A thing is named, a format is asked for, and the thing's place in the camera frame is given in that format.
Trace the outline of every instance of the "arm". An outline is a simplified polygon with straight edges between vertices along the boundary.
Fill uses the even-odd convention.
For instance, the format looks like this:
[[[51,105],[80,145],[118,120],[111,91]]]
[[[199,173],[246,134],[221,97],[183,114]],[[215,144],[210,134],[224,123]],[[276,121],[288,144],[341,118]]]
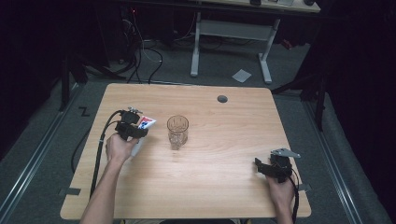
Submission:
[[[107,165],[80,223],[108,224],[113,222],[117,180],[122,165],[130,157],[137,141],[138,139],[124,141],[118,134],[113,134],[107,139]]]
[[[293,185],[289,179],[284,183],[277,183],[276,179],[267,176],[270,186],[271,198],[276,209],[276,219],[278,224],[292,224],[291,201],[294,197]]]

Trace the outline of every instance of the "clear drinking glass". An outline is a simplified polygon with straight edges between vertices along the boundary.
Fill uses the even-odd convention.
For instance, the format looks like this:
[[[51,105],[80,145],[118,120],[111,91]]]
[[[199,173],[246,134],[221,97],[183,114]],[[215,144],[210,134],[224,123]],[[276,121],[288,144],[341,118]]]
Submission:
[[[181,115],[168,120],[169,142],[173,150],[178,150],[188,139],[189,121]]]

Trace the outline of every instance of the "glass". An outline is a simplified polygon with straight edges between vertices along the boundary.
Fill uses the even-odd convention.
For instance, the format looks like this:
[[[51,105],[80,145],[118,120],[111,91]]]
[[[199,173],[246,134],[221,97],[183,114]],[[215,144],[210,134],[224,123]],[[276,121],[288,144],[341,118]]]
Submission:
[[[189,121],[183,116],[176,115],[168,120],[168,136],[171,148],[178,150],[188,139]]]

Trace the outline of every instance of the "table top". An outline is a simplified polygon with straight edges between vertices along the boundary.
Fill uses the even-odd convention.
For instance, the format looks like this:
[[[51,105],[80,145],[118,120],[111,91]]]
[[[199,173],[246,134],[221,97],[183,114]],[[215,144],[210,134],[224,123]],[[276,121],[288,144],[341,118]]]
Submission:
[[[250,4],[249,0],[200,0],[200,1],[207,2],[207,3],[254,7],[253,5]],[[285,6],[285,5],[281,5],[277,2],[262,0],[262,4],[259,7],[280,9],[280,10],[287,10],[287,11],[299,11],[299,12],[314,12],[314,13],[320,12],[320,7],[318,6],[317,3],[314,3],[313,6],[307,6],[303,0],[293,0],[293,3],[291,4],[291,6]]]
[[[218,101],[219,95],[228,98]],[[115,218],[274,217],[268,184],[254,158],[267,163],[270,151],[290,148],[271,92],[265,88],[110,84],[98,109],[61,210],[80,219],[89,200],[98,140],[109,116],[133,106],[157,122],[140,152],[122,167]],[[172,150],[166,121],[189,120],[189,139]],[[114,133],[107,129],[106,137]],[[291,159],[298,174],[294,159]],[[98,179],[106,166],[103,150]],[[298,217],[311,208],[300,192]]]

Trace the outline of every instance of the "gray carpet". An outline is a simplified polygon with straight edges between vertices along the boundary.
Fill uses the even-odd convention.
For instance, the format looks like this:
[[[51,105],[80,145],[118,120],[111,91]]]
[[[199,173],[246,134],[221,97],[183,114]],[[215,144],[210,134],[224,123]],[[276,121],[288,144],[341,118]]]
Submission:
[[[175,82],[194,85],[211,86],[243,86],[265,87],[274,89],[293,80],[301,61],[309,46],[286,50],[282,46],[274,45],[268,58],[273,84],[263,83],[261,69],[254,50],[260,42],[245,43],[230,40],[233,43],[203,44],[201,51],[200,75],[190,77],[191,50],[190,42],[180,42],[187,46],[175,45],[172,49],[161,44],[146,43],[163,55],[163,65],[152,77],[153,84],[159,82]],[[139,77],[147,80],[149,75],[159,64],[159,56],[146,50],[142,56]],[[113,64],[111,69],[117,70],[121,65]],[[240,69],[249,72],[246,82],[240,83],[232,78]],[[128,77],[131,72],[123,74]],[[95,112],[108,83],[120,82],[103,76],[92,76],[71,104],[65,114],[64,121],[49,143],[49,150],[34,178],[13,210],[7,223],[77,223],[60,218],[60,210],[64,201],[62,189],[68,188],[73,177],[72,162],[76,165],[79,153],[84,145],[84,134],[92,125]],[[28,127],[18,142],[0,163],[0,199],[4,201],[17,181],[24,166],[32,157],[44,133],[53,119],[58,115],[60,102],[60,85],[58,84],[48,101],[32,116]],[[329,174],[320,141],[317,138],[311,118],[304,109],[294,91],[275,96],[276,107],[279,111],[286,135],[291,148],[299,152],[302,157],[296,160],[301,177],[305,184],[312,188],[307,192],[312,207],[312,215],[298,218],[297,223],[349,223],[347,213],[340,201],[337,189]],[[86,107],[86,114],[82,116],[81,107]],[[344,137],[336,115],[332,110],[329,98],[326,99],[326,110],[323,118],[324,134],[336,159],[339,169],[348,185],[353,200],[359,208],[361,220],[364,223],[391,223],[382,205],[376,199],[364,172],[356,161],[347,140]],[[72,159],[75,148],[77,154]],[[275,223],[271,218],[254,219],[255,224]]]

